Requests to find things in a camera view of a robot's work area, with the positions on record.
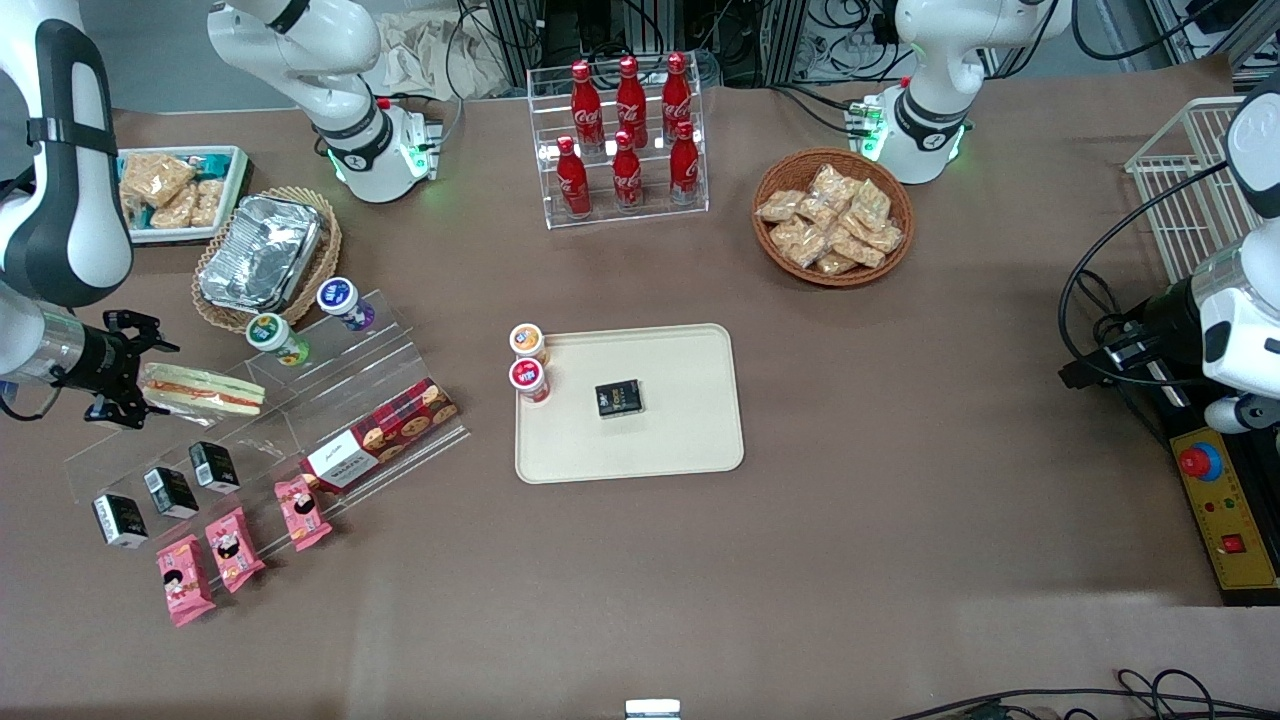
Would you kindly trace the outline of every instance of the white wire basket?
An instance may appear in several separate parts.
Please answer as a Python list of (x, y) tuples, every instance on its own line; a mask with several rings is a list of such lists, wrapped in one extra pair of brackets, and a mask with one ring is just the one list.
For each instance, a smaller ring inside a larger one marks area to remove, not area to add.
[[(1192, 100), (1125, 163), (1144, 201), (1226, 156), (1222, 143), (1240, 100)], [(1229, 172), (1175, 193), (1148, 210), (1147, 220), (1170, 283), (1190, 275), (1260, 223)]]

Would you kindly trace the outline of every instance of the yellow control panel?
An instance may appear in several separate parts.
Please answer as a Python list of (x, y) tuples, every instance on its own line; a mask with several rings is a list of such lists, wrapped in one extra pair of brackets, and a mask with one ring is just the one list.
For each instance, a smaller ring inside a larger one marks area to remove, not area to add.
[(1222, 589), (1280, 587), (1222, 436), (1208, 428), (1169, 442)]

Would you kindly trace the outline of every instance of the red cookie package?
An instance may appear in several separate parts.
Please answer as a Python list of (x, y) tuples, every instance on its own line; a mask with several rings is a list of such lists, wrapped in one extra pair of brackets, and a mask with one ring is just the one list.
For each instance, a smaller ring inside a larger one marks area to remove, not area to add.
[(284, 512), (284, 527), (289, 530), (293, 547), (302, 552), (320, 542), (333, 530), (333, 525), (320, 516), (315, 493), (307, 487), (307, 480), (298, 475), (285, 483), (275, 483), (275, 498)]
[(164, 577), (164, 600), (169, 605), (169, 619), (174, 628), (180, 628), (215, 607), (209, 578), (200, 564), (200, 541), (196, 536), (187, 536), (157, 552), (156, 564)]
[(214, 551), (218, 571), (228, 591), (236, 592), (253, 573), (266, 568), (253, 551), (244, 511), (239, 507), (210, 523), (205, 528), (205, 537), (209, 538), (209, 547)]

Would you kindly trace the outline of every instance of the red coca-cola bottle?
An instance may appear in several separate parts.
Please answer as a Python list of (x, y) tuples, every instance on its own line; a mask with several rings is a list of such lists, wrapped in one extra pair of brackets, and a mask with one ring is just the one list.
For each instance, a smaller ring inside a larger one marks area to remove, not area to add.
[(631, 55), (622, 58), (618, 63), (622, 72), (622, 82), (618, 83), (618, 127), (631, 133), (631, 142), (636, 147), (649, 145), (649, 129), (645, 127), (644, 88), (636, 79), (640, 63)]
[(676, 126), (689, 119), (687, 65), (684, 53), (667, 55), (667, 85), (662, 86), (662, 138), (667, 147), (676, 142)]
[(562, 135), (556, 140), (561, 159), (556, 163), (556, 174), (561, 181), (561, 195), (568, 206), (568, 217), (575, 220), (591, 214), (591, 191), (586, 187), (586, 165), (573, 154), (573, 138)]
[(620, 129), (613, 138), (618, 142), (618, 151), (613, 155), (613, 199), (622, 213), (635, 213), (644, 204), (640, 158), (631, 146), (630, 132)]
[(573, 111), (577, 142), (582, 155), (604, 155), (604, 119), (600, 118), (600, 94), (591, 85), (591, 65), (586, 60), (576, 60), (572, 73), (573, 95), (568, 106)]
[(698, 200), (698, 146), (694, 123), (676, 123), (676, 143), (671, 146), (671, 201), (692, 205)]

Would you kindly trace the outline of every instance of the purple label bottle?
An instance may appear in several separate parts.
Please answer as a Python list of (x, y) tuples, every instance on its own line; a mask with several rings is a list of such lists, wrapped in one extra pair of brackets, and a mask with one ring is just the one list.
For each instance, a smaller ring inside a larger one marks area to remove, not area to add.
[(329, 278), (316, 291), (316, 304), (325, 313), (342, 320), (349, 331), (362, 331), (374, 324), (374, 307), (360, 296), (347, 278)]

